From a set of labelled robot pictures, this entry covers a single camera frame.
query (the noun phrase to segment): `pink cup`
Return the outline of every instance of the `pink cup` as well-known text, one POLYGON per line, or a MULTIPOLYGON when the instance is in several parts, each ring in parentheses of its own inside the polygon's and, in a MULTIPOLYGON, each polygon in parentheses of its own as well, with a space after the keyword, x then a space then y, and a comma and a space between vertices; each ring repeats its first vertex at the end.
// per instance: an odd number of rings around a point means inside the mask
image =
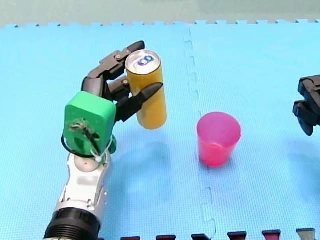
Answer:
POLYGON ((211 112, 197 124, 199 159, 209 167, 220 167, 241 138, 238 121, 223 112, 211 112))

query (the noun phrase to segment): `puzzle mat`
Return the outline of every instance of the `puzzle mat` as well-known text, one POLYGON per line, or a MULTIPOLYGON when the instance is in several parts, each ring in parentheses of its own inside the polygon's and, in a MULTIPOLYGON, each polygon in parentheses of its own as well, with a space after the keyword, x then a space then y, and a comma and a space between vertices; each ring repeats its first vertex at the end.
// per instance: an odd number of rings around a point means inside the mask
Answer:
POLYGON ((299 79, 320 73, 320 23, 277 23, 1 29, 0 239, 42 239, 68 179, 64 107, 101 59, 139 40, 162 58, 168 120, 153 131, 135 117, 115 126, 100 236, 262 240, 281 230, 298 240, 296 229, 319 229, 319 130, 304 135, 292 107, 299 79), (208 169, 196 124, 214 111, 237 118, 242 139, 226 166, 208 169))

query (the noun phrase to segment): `can lid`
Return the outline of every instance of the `can lid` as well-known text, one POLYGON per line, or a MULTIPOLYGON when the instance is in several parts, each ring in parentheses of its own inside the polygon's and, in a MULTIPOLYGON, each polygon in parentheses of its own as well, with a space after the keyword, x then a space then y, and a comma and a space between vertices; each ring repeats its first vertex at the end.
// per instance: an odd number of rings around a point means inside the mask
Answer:
POLYGON ((145 75, 157 70, 160 64, 160 57, 155 52, 138 50, 127 57, 125 68, 133 74, 145 75))

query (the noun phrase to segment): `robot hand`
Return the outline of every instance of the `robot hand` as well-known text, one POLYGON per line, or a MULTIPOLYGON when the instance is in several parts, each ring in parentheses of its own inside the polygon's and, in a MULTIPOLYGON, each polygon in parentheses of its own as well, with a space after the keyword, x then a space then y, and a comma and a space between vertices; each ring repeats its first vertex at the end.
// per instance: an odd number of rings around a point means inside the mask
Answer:
POLYGON ((320 75, 301 78, 298 92, 304 100, 294 103, 293 113, 305 134, 311 136, 314 127, 320 125, 320 75))
POLYGON ((125 72, 127 57, 144 48, 145 43, 139 41, 100 61, 84 78, 81 92, 66 106, 61 142, 70 153, 69 179, 45 231, 45 240, 100 239, 107 204, 104 182, 111 174, 111 154, 117 145, 113 127, 137 113, 163 87, 154 83, 130 97, 127 77, 119 78, 125 72))

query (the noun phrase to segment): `wire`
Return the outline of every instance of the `wire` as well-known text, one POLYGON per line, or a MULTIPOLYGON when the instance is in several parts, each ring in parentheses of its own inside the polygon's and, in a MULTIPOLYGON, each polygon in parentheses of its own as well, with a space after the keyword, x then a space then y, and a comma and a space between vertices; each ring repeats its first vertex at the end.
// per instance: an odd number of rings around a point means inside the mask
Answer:
POLYGON ((63 146, 69 153, 71 153, 71 154, 73 154, 73 155, 76 155, 76 156, 78 156, 78 157, 80 157, 80 158, 88 158, 88 159, 89 159, 89 158, 96 158, 97 162, 100 163, 100 162, 102 161, 102 156, 106 154, 106 152, 109 150, 109 148, 110 148, 110 146, 111 146, 111 144, 112 144, 113 136, 111 135, 111 139, 110 139, 110 141, 109 141, 108 146, 107 146, 106 149, 103 151, 103 153, 101 153, 101 151, 100 151, 97 143, 95 142, 94 134, 91 134, 91 133, 87 130, 87 128, 82 127, 82 126, 80 126, 80 125, 78 125, 78 124, 74 125, 72 128, 80 128, 80 129, 83 130, 85 136, 89 139, 89 141, 91 142, 91 144, 92 144, 92 146, 93 146, 93 148, 95 149, 95 151, 96 151, 97 154, 95 154, 92 150, 91 150, 91 154, 92 154, 92 155, 84 155, 84 154, 78 153, 78 152, 76 152, 76 151, 73 151, 72 149, 70 149, 70 148, 67 146, 67 144, 66 144, 66 142, 65 142, 65 136, 64 136, 63 134, 62 134, 62 137, 61 137, 62 146, 63 146))
POLYGON ((75 152, 73 150, 71 150, 66 142, 65 142, 65 136, 62 134, 62 137, 61 137, 61 143, 62 143, 62 146, 65 148, 65 150, 67 150, 69 153, 73 154, 73 155, 76 155, 80 158, 85 158, 85 159, 91 159, 91 158, 94 158, 95 156, 93 155, 84 155, 84 154, 81 154, 81 153, 78 153, 78 152, 75 152))

